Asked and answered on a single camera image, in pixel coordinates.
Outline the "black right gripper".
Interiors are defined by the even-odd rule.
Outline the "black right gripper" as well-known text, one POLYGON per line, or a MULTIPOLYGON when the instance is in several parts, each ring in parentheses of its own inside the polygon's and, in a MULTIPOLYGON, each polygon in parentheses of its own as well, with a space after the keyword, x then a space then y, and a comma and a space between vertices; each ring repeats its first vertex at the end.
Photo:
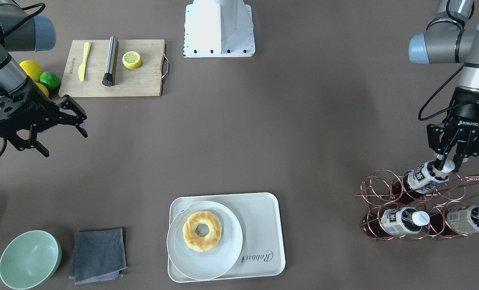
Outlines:
POLYGON ((86 112, 69 95, 53 102, 31 79, 26 79, 13 92, 5 90, 0 82, 0 137, 6 138, 15 149, 36 150, 44 157, 50 156, 48 149, 38 141, 40 126, 33 125, 49 117, 53 117, 54 125, 74 126, 84 138, 88 137, 84 128, 86 112), (22 139, 17 134, 19 130, 28 130, 28 139, 22 139))

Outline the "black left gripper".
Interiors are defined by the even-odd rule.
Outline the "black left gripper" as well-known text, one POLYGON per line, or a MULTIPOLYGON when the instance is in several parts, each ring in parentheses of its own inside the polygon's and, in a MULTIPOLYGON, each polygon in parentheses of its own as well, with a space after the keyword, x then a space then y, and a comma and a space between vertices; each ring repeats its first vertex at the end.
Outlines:
POLYGON ((479 92, 455 88, 449 108, 443 124, 427 125, 428 144, 439 155, 434 168, 442 170, 457 141, 453 161, 454 172, 459 172, 469 157, 479 156, 479 92))

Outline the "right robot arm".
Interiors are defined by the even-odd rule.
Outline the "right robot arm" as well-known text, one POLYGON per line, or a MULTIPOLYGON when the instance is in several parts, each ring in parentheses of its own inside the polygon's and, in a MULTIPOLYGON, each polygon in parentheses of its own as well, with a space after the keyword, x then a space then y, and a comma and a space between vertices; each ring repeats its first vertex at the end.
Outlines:
POLYGON ((86 112, 69 95, 53 102, 13 59, 11 52, 48 51, 56 44, 51 20, 41 16, 44 3, 35 12, 14 0, 0 0, 0 138, 15 149, 36 150, 48 157, 38 134, 57 125, 75 127, 83 137, 86 112))

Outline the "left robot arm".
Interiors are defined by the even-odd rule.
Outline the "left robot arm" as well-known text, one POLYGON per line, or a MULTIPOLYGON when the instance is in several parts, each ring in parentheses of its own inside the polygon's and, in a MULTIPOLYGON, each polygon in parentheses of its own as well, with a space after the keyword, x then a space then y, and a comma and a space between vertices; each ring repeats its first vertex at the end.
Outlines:
POLYGON ((461 64, 460 77, 441 123, 427 126, 429 147, 438 155, 434 168, 446 170, 452 149, 453 171, 471 156, 479 156, 479 24, 465 25, 473 0, 441 0, 425 33, 412 37, 408 56, 414 64, 461 64))

